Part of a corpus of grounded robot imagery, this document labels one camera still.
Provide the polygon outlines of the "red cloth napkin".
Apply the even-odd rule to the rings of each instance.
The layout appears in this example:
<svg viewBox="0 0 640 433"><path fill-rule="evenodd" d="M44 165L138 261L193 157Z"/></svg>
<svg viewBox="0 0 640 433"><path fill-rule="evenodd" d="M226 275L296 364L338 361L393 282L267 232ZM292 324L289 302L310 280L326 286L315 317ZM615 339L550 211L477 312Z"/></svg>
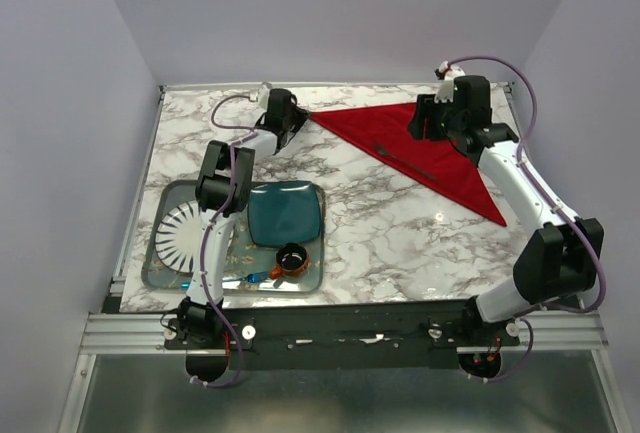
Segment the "red cloth napkin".
<svg viewBox="0 0 640 433"><path fill-rule="evenodd" d="M434 192L505 227L506 220L479 171L467 158L446 141L418 141L410 136L407 126L414 110L413 103L348 108L314 112L311 120ZM372 147L374 142L432 173L437 179L428 179L391 158L377 154Z"/></svg>

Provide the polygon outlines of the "dark metal fork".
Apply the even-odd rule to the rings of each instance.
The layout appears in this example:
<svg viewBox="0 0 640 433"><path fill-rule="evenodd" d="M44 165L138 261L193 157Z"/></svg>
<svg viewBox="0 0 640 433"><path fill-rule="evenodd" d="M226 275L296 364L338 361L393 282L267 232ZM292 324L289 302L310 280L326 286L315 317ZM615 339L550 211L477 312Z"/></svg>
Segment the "dark metal fork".
<svg viewBox="0 0 640 433"><path fill-rule="evenodd" d="M386 149L382 144L378 143L378 142L374 142L372 145L373 149L376 151L377 154L384 156L384 157L388 157L391 158L397 162L399 162L400 164L404 165L407 168L410 168L414 171L416 171L417 173L423 175L424 177L431 179L431 180L436 180L437 177L435 175L433 175L432 173L413 165L412 163L410 163L409 161L406 161L404 159L402 159L401 157L391 153L388 149Z"/></svg>

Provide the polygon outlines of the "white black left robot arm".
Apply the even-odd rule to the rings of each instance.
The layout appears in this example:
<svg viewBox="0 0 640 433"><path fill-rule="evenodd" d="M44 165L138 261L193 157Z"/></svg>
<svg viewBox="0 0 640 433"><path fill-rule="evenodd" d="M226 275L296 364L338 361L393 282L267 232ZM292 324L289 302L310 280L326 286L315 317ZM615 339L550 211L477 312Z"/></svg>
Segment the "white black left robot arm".
<svg viewBox="0 0 640 433"><path fill-rule="evenodd" d="M264 84L256 94L264 110L253 126L239 126L244 135L230 143L212 140L201 164L195 196L200 221L196 270L177 308L179 331L201 348L214 346L233 333L222 313L223 276L231 233L247 208L254 163L277 155L301 129L309 112L283 88Z"/></svg>

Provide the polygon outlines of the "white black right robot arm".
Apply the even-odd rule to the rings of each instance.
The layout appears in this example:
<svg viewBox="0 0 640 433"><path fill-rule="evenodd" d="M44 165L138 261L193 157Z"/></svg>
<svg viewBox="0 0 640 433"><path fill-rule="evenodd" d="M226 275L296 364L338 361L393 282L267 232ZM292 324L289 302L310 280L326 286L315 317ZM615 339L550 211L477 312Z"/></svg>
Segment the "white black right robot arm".
<svg viewBox="0 0 640 433"><path fill-rule="evenodd" d="M462 337L480 345L494 336L496 323L540 307L562 310L562 299L602 286L604 228L566 206L532 166L515 131L494 122L485 77L453 66L437 77L437 92L417 99L409 134L448 141L498 187L530 235L511 276L472 298L460 320Z"/></svg>

